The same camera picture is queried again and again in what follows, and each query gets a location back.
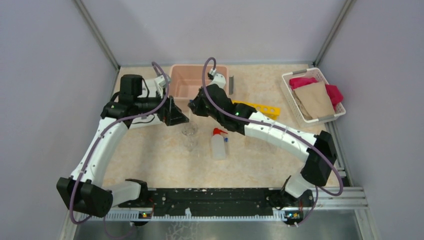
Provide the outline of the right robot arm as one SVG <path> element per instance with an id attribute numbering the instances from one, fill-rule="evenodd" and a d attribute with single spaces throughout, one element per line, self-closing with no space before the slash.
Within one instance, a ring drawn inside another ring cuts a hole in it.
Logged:
<path id="1" fill-rule="evenodd" d="M 219 81 L 212 80 L 201 86 L 188 107 L 193 114 L 211 117 L 230 132 L 263 140 L 300 159 L 303 167 L 289 177 L 281 193 L 287 206 L 295 206 L 312 186 L 326 186 L 335 171 L 337 152 L 330 133 L 297 130 L 269 118 L 253 106 L 234 102 Z"/>

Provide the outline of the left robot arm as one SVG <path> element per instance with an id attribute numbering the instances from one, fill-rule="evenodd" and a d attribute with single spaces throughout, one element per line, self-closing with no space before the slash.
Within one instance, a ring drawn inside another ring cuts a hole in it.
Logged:
<path id="1" fill-rule="evenodd" d="M 174 126 L 189 122 L 174 98 L 169 95 L 171 78 L 165 74 L 148 82 L 136 74 L 120 79 L 120 90 L 104 107 L 95 136 L 83 159 L 69 177 L 61 177 L 56 188 L 70 212 L 90 217 L 105 217 L 112 207 L 131 201 L 138 207 L 149 203 L 145 181 L 126 179 L 123 183 L 103 188 L 110 160 L 135 118 L 153 116 L 155 121 Z"/>

